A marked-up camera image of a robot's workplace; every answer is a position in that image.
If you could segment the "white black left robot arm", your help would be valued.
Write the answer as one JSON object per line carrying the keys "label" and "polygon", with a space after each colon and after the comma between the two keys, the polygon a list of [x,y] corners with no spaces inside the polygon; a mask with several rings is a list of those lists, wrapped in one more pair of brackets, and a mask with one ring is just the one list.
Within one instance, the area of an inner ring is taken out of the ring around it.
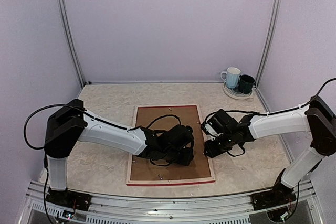
{"label": "white black left robot arm", "polygon": [[44,152],[53,197],[66,206],[73,201],[67,189],[67,158],[75,144],[89,142],[116,148],[151,163],[188,166],[194,158],[194,136],[190,126],[178,123],[169,130],[129,127],[101,118],[74,99],[60,106],[47,121]]}

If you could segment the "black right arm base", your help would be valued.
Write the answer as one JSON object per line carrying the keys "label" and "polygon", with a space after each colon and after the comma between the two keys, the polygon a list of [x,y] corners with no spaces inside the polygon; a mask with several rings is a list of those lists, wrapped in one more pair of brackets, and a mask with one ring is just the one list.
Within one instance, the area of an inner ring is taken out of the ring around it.
{"label": "black right arm base", "polygon": [[284,171],[285,170],[278,175],[271,190],[251,195],[254,211],[288,204],[297,200],[293,188],[289,188],[281,183],[281,177]]}

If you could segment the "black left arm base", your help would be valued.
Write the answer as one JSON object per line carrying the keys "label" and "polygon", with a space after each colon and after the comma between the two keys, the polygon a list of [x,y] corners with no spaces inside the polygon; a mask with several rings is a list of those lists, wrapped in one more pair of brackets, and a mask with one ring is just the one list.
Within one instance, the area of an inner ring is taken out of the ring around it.
{"label": "black left arm base", "polygon": [[92,196],[71,190],[48,189],[46,201],[58,206],[71,208],[73,210],[88,211]]}

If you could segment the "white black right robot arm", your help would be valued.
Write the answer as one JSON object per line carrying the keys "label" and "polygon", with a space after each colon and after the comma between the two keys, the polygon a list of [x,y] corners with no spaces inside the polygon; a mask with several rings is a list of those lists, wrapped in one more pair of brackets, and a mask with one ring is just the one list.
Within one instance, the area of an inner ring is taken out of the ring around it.
{"label": "white black right robot arm", "polygon": [[204,155],[210,158],[243,147],[246,142],[293,132],[309,132],[312,142],[279,176],[277,186],[269,192],[273,205],[281,204],[300,180],[326,157],[335,154],[335,114],[319,97],[295,108],[272,113],[247,112],[240,121],[222,109],[206,117],[202,131],[210,137]]}

